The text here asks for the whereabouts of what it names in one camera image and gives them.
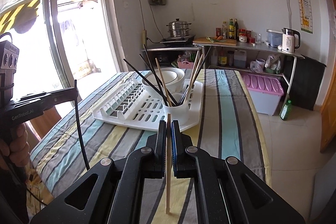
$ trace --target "white bowl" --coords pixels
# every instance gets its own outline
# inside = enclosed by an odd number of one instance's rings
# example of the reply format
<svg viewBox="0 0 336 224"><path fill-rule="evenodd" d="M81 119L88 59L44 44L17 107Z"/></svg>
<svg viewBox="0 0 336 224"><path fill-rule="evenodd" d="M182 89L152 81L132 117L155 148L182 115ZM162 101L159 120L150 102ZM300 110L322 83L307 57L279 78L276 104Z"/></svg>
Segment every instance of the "white bowl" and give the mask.
<svg viewBox="0 0 336 224"><path fill-rule="evenodd" d="M181 69L177 69L177 68L164 68L164 69L161 69L161 71L162 72L173 71L177 74L177 79L174 80L173 82L170 82L169 84L166 84L166 87L171 94L180 93L184 85L184 79L185 79L184 71ZM147 78L148 76L152 74L153 73L150 71L149 73L145 75L145 78ZM143 85L144 90L146 90L151 97L161 99L161 96L144 80L142 80L142 85Z"/></svg>
<svg viewBox="0 0 336 224"><path fill-rule="evenodd" d="M158 76L159 79L161 79L159 72L156 72L156 75ZM170 83L173 83L173 82L176 82L176 80L178 80L177 79L177 73L174 72L174 71L170 71L170 70L162 71L162 77L163 77L166 85L168 85ZM146 79L150 83L152 83L154 86L158 86L154 74L148 75L146 77Z"/></svg>

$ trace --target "pink basket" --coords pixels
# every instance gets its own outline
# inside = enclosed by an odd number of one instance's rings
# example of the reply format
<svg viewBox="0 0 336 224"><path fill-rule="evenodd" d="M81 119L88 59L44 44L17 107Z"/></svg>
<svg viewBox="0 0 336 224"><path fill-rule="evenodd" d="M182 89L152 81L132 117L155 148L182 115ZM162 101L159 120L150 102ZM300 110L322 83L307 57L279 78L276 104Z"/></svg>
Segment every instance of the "pink basket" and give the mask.
<svg viewBox="0 0 336 224"><path fill-rule="evenodd" d="M177 62L177 65L179 69L193 69L194 67L194 63L188 61Z"/></svg>

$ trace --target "electric kettle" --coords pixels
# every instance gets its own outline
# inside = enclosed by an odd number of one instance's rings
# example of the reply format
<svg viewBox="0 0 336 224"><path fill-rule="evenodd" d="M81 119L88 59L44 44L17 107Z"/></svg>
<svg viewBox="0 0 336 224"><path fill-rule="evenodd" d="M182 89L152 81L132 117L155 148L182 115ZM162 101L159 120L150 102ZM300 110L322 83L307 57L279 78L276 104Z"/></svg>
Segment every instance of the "electric kettle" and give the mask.
<svg viewBox="0 0 336 224"><path fill-rule="evenodd" d="M298 31L283 28L282 29L283 35L282 35L282 51L288 52L288 53L294 53L296 48L300 47L300 33ZM295 36L298 36L298 45L295 46Z"/></svg>

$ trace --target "stovetop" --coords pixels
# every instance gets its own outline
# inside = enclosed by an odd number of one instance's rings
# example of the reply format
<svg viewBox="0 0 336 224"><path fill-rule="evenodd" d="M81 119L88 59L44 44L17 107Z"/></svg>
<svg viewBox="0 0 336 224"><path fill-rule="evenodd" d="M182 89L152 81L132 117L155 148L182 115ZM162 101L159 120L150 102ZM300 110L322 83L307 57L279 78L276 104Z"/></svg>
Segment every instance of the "stovetop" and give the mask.
<svg viewBox="0 0 336 224"><path fill-rule="evenodd" d="M195 35L189 35L187 37L168 37L160 41L165 46L169 47L180 47L187 44L191 44L194 40Z"/></svg>

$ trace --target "poster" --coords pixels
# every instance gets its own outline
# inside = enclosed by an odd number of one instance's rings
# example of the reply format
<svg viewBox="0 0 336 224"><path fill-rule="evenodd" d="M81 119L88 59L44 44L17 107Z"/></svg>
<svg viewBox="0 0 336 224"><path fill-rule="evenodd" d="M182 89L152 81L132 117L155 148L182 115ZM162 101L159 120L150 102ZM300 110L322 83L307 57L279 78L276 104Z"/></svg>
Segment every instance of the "poster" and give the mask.
<svg viewBox="0 0 336 224"><path fill-rule="evenodd" d="M313 33L313 18L310 0L298 0L300 9L301 31Z"/></svg>

